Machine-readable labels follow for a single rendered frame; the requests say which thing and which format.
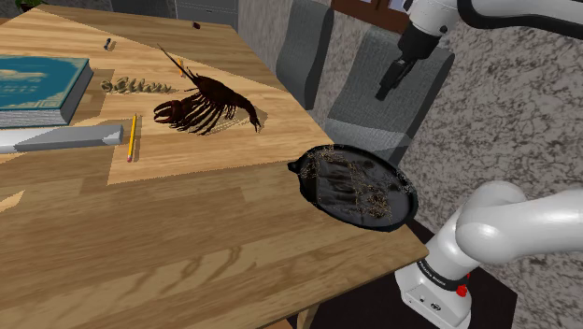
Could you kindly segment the beige lettering ornament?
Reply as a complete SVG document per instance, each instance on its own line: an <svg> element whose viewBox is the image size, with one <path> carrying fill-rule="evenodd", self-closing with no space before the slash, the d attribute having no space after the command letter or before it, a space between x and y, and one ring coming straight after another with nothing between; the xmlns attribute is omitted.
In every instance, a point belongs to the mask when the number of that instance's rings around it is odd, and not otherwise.
<svg viewBox="0 0 583 329"><path fill-rule="evenodd" d="M144 79L129 79L122 77L116 81L102 80L100 82L101 89L106 93L174 93L176 89L172 86L157 83L146 82Z"/></svg>

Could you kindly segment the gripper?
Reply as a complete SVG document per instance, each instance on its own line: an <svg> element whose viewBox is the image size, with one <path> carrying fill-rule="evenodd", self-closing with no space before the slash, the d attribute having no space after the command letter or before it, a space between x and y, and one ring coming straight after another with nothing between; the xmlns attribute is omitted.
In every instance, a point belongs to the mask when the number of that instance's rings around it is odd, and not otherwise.
<svg viewBox="0 0 583 329"><path fill-rule="evenodd" d="M390 90L397 88L401 80L415 65L415 60L429 58L440 38L441 36L422 32L410 21L397 44L402 54L400 58L391 63L379 82L376 99L383 101Z"/></svg>

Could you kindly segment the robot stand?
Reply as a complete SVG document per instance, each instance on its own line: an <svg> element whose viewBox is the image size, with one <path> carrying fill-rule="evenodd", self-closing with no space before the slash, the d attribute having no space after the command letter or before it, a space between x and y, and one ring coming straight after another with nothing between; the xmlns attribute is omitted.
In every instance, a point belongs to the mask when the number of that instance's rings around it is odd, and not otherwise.
<svg viewBox="0 0 583 329"><path fill-rule="evenodd" d="M468 329L511 329L518 295L478 267L471 272ZM438 329L406 306L395 276L373 280L319 305L309 329Z"/></svg>

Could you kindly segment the grey cabinet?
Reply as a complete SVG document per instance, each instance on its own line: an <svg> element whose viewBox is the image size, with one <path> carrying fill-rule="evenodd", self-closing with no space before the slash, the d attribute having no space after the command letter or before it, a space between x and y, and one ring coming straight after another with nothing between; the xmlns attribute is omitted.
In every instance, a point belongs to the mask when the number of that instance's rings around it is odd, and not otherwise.
<svg viewBox="0 0 583 329"><path fill-rule="evenodd" d="M175 0L180 20L230 25L238 31L238 0Z"/></svg>

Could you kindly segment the green plant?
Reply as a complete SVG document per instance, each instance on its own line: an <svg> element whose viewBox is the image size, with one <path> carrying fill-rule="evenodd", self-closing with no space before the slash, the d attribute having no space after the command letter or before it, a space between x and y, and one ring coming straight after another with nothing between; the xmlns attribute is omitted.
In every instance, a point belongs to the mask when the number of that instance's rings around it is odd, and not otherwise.
<svg viewBox="0 0 583 329"><path fill-rule="evenodd" d="M15 6L22 12L26 12L37 6L46 4L45 0L14 0Z"/></svg>

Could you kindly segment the wooden table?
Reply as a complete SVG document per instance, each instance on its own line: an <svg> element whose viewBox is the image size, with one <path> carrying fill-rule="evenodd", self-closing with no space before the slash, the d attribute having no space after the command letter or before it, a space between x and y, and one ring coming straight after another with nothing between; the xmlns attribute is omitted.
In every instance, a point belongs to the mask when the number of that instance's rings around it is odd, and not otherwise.
<svg viewBox="0 0 583 329"><path fill-rule="evenodd" d="M108 50L106 40L111 38ZM162 47L259 110L213 134L153 119L182 78ZM318 211L288 162L328 137L228 25L41 6L0 20L0 53L86 57L72 123L132 126L119 146L0 154L0 329L259 329L422 258L407 228L363 230Z"/></svg>

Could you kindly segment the grey upholstered chair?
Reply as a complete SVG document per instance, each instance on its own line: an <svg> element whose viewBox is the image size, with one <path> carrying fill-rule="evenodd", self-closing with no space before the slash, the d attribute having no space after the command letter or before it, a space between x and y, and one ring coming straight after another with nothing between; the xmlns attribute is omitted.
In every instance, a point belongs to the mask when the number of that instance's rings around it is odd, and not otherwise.
<svg viewBox="0 0 583 329"><path fill-rule="evenodd" d="M334 11L314 0L293 0L276 75L305 109L314 108L334 27Z"/></svg>
<svg viewBox="0 0 583 329"><path fill-rule="evenodd" d="M400 55L399 36L371 27L363 37L348 79L324 122L324 132L337 144L373 152L399 164L437 97L455 55L436 48L383 101L379 82Z"/></svg>

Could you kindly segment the yellow pencil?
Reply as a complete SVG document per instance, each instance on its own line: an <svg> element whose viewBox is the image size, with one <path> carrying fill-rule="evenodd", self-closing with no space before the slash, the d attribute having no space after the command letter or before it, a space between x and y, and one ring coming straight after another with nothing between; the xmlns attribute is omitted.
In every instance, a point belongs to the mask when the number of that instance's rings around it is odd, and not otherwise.
<svg viewBox="0 0 583 329"><path fill-rule="evenodd" d="M132 126L131 126L131 130L130 130L130 139L129 139L129 143L128 143L128 152L127 152L127 159L126 159L128 163L131 163L133 161L133 157L134 157L136 123L137 123L137 114L135 113L135 115L133 116L133 120L132 120Z"/></svg>

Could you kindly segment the dark red lobster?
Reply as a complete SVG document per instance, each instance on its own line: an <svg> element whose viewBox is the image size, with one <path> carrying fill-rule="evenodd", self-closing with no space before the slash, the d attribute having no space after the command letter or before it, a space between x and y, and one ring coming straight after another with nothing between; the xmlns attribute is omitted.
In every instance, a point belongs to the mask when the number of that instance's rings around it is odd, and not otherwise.
<svg viewBox="0 0 583 329"><path fill-rule="evenodd" d="M179 68L178 61L162 47L161 51ZM184 65L185 76L193 83L195 94L181 100L170 100L153 109L154 121L168 123L170 128L188 131L204 136L212 131L218 120L223 117L232 120L238 108L249 114L249 121L255 132L261 127L255 106L245 96L235 92L222 82L210 77L193 74Z"/></svg>

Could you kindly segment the teal hardcover book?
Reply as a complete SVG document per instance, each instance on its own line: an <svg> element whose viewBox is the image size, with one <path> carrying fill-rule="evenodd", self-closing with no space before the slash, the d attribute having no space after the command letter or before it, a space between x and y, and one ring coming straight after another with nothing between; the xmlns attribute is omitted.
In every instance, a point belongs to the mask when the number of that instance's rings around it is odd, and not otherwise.
<svg viewBox="0 0 583 329"><path fill-rule="evenodd" d="M0 129L69 124L92 76L87 58L0 54Z"/></svg>

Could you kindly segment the grey flat bar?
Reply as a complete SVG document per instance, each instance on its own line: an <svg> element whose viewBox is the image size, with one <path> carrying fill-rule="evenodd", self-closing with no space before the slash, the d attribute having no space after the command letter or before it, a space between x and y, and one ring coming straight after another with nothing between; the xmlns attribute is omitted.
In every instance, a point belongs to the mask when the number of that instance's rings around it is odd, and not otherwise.
<svg viewBox="0 0 583 329"><path fill-rule="evenodd" d="M119 145L122 139L120 124L0 130L0 154Z"/></svg>

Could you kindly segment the black round pan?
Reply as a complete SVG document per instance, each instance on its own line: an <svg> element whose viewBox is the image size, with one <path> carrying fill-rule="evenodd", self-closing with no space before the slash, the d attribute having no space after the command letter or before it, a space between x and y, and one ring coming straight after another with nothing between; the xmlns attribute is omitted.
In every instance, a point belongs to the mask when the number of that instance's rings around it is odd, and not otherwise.
<svg viewBox="0 0 583 329"><path fill-rule="evenodd" d="M419 200L395 164L350 145L321 145L288 163L307 202L362 229L392 232L415 218Z"/></svg>

